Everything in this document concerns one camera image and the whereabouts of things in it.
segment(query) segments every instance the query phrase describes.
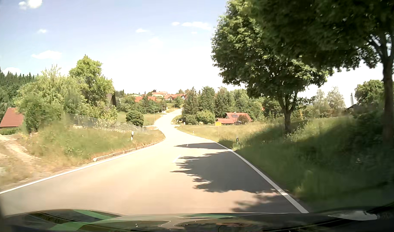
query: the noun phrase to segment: house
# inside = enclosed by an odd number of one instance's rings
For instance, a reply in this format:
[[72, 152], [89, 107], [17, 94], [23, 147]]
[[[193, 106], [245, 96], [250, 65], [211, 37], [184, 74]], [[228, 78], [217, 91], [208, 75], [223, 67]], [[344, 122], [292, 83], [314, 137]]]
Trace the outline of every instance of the house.
[[[143, 96], [135, 97], [135, 102], [140, 102], [143, 99]], [[149, 100], [157, 101], [157, 97], [148, 97]]]
[[117, 100], [115, 99], [115, 93], [107, 93], [107, 104], [105, 109], [109, 109], [111, 106], [117, 107]]
[[163, 98], [163, 97], [164, 97], [165, 95], [167, 95], [167, 94], [168, 94], [168, 93], [165, 92], [165, 91], [162, 91], [162, 92], [152, 92], [152, 93], [151, 93], [151, 96]]
[[172, 101], [174, 98], [181, 96], [181, 98], [184, 100], [185, 99], [185, 94], [168, 94], [164, 96], [165, 101]]
[[16, 111], [16, 107], [9, 107], [0, 122], [0, 130], [3, 128], [15, 128], [22, 125], [24, 115]]
[[138, 93], [133, 93], [133, 94], [129, 94], [128, 96], [129, 97], [141, 97], [142, 95], [138, 94]]
[[221, 124], [231, 125], [236, 124], [239, 125], [241, 122], [238, 120], [240, 115], [244, 115], [247, 117], [248, 121], [251, 122], [252, 119], [247, 113], [226, 113], [225, 118], [218, 118], [216, 121], [221, 122]]

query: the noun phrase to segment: shrub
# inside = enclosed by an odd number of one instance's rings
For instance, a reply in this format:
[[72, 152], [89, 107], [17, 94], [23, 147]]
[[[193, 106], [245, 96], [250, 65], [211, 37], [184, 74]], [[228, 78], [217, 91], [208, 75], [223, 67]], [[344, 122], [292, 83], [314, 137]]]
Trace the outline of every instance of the shrub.
[[1, 135], [15, 134], [16, 132], [18, 132], [18, 128], [3, 128], [0, 130]]
[[127, 123], [142, 127], [144, 124], [144, 116], [136, 110], [130, 110], [125, 117]]
[[203, 122], [204, 124], [213, 124], [215, 122], [214, 114], [207, 110], [197, 112], [195, 118], [197, 119], [197, 121]]
[[195, 116], [192, 115], [192, 114], [184, 114], [182, 116], [182, 120], [185, 121], [186, 124], [192, 124], [192, 125], [197, 125], [198, 124]]
[[248, 123], [248, 118], [245, 115], [240, 115], [238, 120], [242, 123], [242, 124], [246, 124]]

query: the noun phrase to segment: car hood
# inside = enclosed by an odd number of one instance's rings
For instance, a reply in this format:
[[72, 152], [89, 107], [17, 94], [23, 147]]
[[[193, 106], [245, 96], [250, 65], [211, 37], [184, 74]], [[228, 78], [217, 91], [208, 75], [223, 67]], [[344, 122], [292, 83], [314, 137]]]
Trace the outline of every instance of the car hood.
[[363, 211], [320, 214], [213, 213], [120, 215], [108, 212], [60, 209], [7, 216], [14, 230], [34, 231], [259, 231], [265, 229], [330, 227], [351, 221], [376, 220]]

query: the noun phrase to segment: tree trunk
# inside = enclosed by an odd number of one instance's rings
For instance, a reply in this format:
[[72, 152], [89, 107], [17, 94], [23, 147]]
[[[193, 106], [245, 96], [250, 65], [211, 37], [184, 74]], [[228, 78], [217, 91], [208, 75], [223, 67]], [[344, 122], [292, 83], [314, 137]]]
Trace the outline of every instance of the tree trunk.
[[285, 113], [284, 114], [284, 130], [286, 131], [286, 134], [291, 133], [291, 112]]
[[393, 145], [393, 80], [392, 80], [393, 60], [388, 60], [383, 64], [383, 86], [385, 88], [385, 109], [383, 116], [383, 143]]

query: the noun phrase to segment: fence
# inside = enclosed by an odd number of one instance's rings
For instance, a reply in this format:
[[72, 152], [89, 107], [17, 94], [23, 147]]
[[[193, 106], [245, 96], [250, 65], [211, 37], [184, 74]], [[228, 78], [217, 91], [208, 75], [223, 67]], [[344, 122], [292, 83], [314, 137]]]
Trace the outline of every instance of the fence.
[[88, 116], [67, 113], [67, 118], [70, 123], [74, 126], [80, 126], [83, 128], [95, 128], [99, 130], [113, 130], [113, 131], [134, 131], [134, 132], [147, 132], [147, 128], [139, 127], [131, 124], [123, 124], [115, 121], [109, 121], [106, 119], [96, 119]]

